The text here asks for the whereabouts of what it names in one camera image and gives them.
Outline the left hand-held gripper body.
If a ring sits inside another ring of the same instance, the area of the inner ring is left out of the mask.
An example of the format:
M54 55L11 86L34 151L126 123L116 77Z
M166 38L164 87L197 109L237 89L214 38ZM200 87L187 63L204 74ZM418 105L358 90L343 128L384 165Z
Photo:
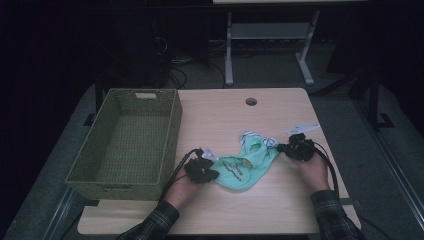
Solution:
M213 170L212 166L214 163L212 160L203 157L204 151L201 148L196 149L195 154L196 158L190 159L184 165L184 169L191 182L200 184L201 179L207 179L206 172Z

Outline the person's right hand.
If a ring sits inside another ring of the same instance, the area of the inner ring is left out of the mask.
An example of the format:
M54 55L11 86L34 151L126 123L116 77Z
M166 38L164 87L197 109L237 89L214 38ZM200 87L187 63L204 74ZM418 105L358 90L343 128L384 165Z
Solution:
M320 155L314 153L308 161L294 160L293 163L313 193L330 189L327 164Z

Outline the person's left hand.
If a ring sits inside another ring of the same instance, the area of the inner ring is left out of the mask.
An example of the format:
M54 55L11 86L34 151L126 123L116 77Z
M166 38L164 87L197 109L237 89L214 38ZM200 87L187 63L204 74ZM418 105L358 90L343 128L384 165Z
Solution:
M186 176L185 169L182 168L178 172L175 182L167 191L164 200L177 210L181 210L202 188L203 184L193 183L190 178Z

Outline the green woven basket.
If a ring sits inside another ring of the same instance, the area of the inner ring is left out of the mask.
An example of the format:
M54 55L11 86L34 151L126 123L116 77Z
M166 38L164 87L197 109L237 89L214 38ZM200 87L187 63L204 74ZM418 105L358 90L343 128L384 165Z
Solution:
M175 89L111 89L66 183L88 199L156 201L174 171L182 105Z

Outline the mint green small shirt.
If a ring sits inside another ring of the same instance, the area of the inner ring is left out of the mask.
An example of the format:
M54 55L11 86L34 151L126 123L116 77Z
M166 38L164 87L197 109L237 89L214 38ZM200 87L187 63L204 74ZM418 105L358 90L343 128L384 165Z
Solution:
M245 191L254 186L269 170L279 155L278 142L272 137L263 137L248 131L240 137L238 155L220 156L212 170L219 176L215 182L234 191Z

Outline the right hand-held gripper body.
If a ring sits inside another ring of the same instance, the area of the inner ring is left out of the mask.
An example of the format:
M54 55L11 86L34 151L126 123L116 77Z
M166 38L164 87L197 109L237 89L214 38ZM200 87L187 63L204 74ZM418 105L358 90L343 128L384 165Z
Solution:
M319 124L296 124L293 129L287 131L290 146L287 156L299 161L308 161L314 154L314 142L307 139L305 133L319 127Z

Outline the white metal table frame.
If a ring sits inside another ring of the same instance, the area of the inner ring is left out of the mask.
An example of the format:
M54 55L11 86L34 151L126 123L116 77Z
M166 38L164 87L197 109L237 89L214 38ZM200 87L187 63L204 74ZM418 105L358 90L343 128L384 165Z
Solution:
M304 46L295 54L296 61L305 84L312 86L315 81L307 65L307 54L315 33L320 11L313 13L309 22L300 23L237 23L232 20L232 13L227 14L226 52L224 57L225 82L234 84L232 64L232 42L234 40L303 40Z

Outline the black metal stand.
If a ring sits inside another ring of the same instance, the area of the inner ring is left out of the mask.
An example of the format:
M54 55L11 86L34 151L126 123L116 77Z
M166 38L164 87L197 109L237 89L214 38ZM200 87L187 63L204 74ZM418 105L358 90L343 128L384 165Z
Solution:
M394 128L394 123L390 117L378 110L379 103L379 82L375 73L370 75L368 96L368 121L371 127L379 132L382 128Z

